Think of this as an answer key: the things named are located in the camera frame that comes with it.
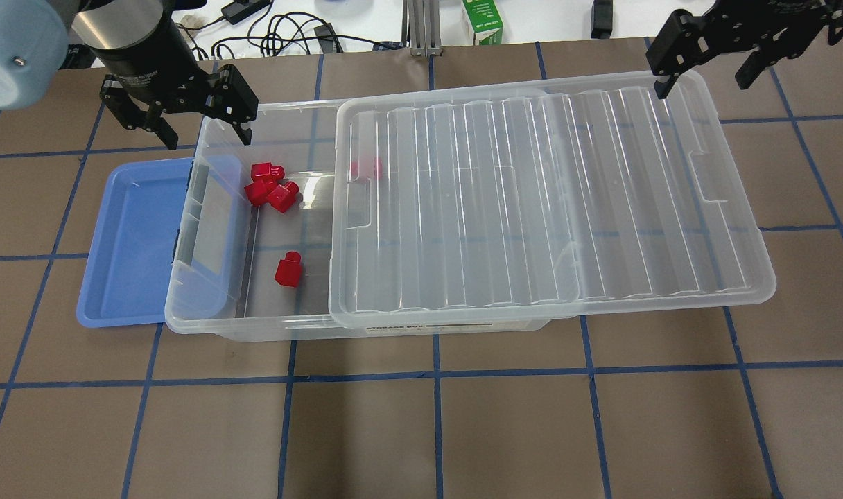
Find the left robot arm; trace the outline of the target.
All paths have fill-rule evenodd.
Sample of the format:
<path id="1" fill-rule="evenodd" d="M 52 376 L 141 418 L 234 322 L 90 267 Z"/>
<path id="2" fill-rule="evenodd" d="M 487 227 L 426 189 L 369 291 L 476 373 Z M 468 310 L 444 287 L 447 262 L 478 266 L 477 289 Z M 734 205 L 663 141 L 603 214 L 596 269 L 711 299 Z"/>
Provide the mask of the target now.
<path id="1" fill-rule="evenodd" d="M 203 71 L 172 14 L 203 1 L 0 1 L 0 110 L 21 110 L 47 92 L 75 33 L 108 70 L 99 99 L 124 129 L 177 133 L 165 114 L 197 113 L 232 126 L 250 145 L 258 98 L 237 67 Z"/>

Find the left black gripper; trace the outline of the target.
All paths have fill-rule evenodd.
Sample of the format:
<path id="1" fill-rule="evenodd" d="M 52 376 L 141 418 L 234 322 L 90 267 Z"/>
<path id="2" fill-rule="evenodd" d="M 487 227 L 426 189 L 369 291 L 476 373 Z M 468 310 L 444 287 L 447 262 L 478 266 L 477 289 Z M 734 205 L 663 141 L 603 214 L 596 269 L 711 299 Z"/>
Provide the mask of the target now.
<path id="1" fill-rule="evenodd" d="M 173 21 L 159 21 L 130 46 L 101 49 L 99 60 L 109 71 L 99 98 L 124 128 L 152 132 L 175 150 L 180 136 L 163 115 L 196 112 L 230 123 L 241 143 L 251 145 L 257 95 L 234 65 L 218 73 L 200 69 Z"/>

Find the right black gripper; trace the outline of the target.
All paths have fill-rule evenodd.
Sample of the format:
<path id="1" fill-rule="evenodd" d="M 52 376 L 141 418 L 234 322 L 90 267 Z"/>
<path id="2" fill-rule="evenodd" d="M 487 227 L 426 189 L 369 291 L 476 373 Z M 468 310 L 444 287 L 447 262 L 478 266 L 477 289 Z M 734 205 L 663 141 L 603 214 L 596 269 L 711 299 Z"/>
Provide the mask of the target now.
<path id="1" fill-rule="evenodd" d="M 667 99 L 679 76 L 730 53 L 748 53 L 735 80 L 750 89 L 782 59 L 796 59 L 824 30 L 843 39 L 843 1 L 716 1 L 705 13 L 673 10 L 647 49 L 654 91 Z"/>

